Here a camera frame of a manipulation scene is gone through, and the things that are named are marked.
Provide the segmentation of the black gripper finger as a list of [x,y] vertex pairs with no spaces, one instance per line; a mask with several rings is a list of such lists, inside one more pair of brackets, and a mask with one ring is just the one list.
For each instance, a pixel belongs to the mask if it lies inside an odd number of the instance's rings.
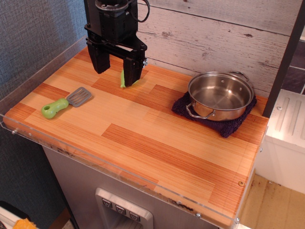
[[144,58],[142,59],[131,59],[124,58],[123,70],[126,86],[132,85],[136,80],[139,80],[144,68]]
[[95,71],[98,74],[110,68],[110,55],[104,50],[104,47],[100,44],[94,43],[92,40],[87,39],[87,47],[91,62]]

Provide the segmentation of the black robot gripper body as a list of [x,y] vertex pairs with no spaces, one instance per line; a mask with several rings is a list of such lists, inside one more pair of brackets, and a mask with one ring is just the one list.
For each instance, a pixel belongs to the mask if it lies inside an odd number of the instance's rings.
[[147,20],[138,18],[137,7],[97,7],[100,17],[101,36],[87,31],[87,39],[104,47],[109,55],[122,60],[144,58],[147,46],[136,36],[138,24]]

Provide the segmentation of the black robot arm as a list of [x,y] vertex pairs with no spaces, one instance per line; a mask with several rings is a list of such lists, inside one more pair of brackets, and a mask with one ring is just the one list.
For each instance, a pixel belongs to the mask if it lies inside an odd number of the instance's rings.
[[110,68],[110,55],[123,60],[121,86],[137,82],[147,64],[147,46],[137,37],[138,2],[135,0],[85,1],[91,62],[98,74]]

